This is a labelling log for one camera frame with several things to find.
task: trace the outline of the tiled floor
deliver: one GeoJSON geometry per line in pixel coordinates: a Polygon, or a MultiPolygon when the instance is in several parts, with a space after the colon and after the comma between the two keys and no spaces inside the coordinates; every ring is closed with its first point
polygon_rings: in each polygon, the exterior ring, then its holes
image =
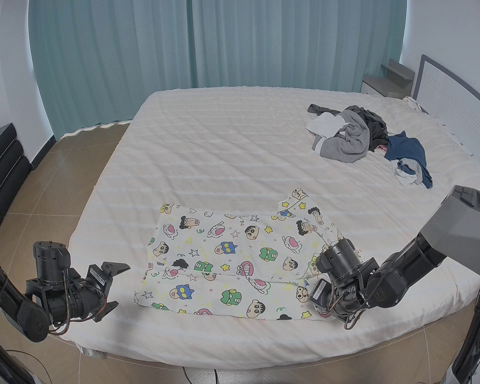
{"type": "MultiPolygon", "coordinates": [[[[68,244],[90,193],[127,125],[96,128],[67,137],[51,149],[22,186],[0,226],[0,265],[20,289],[36,276],[32,244],[53,239],[68,244]]],[[[219,371],[226,383],[368,383],[413,384],[439,381],[463,342],[472,305],[433,324],[355,355],[315,363],[254,371],[219,371]]],[[[181,367],[106,355],[91,358],[53,336],[29,342],[0,315],[0,345],[39,358],[53,383],[186,384],[181,367]]],[[[41,366],[15,354],[41,379],[41,366]]],[[[193,383],[214,383],[211,370],[187,369],[193,383]]]]}

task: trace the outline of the wall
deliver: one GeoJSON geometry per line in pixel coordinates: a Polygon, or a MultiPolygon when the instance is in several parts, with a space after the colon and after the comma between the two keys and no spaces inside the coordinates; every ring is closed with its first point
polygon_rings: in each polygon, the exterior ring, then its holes
{"type": "Polygon", "coordinates": [[[32,161],[53,132],[33,72],[28,0],[0,0],[0,75],[0,124],[13,122],[32,161]]]}
{"type": "Polygon", "coordinates": [[[425,54],[480,92],[480,1],[408,0],[400,62],[415,71],[425,54]]]}

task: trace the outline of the bed sheet wrinkle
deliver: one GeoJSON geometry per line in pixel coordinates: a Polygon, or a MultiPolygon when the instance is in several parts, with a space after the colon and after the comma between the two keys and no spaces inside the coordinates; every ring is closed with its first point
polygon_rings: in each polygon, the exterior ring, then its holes
{"type": "Polygon", "coordinates": [[[152,94],[102,172],[69,247],[78,271],[104,260],[131,265],[109,296],[120,306],[100,323],[73,324],[66,336],[134,359],[247,369],[350,354],[459,310],[480,278],[449,259],[397,306],[366,312],[348,333],[338,322],[212,319],[132,301],[162,203],[268,214],[301,184],[364,256],[383,261],[418,232],[453,183],[480,188],[480,167],[448,135],[436,119],[387,97],[261,87],[152,94]],[[434,187],[403,191],[375,154],[350,165],[306,156],[314,155],[305,129],[316,117],[306,111],[311,103],[362,106],[382,116],[390,134],[417,137],[434,187]]]}

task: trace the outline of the teal curtain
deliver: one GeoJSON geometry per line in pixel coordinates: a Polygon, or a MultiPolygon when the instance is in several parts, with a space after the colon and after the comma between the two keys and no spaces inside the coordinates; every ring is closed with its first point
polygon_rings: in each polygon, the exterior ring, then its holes
{"type": "Polygon", "coordinates": [[[30,1],[55,137],[133,118],[155,91],[264,85],[359,91],[398,60],[407,0],[30,1]]]}

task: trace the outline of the white headboard panel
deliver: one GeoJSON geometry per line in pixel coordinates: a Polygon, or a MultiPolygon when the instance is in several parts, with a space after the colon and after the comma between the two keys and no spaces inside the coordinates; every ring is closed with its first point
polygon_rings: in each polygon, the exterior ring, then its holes
{"type": "Polygon", "coordinates": [[[480,93],[447,68],[422,55],[413,98],[437,117],[480,160],[480,93]]]}

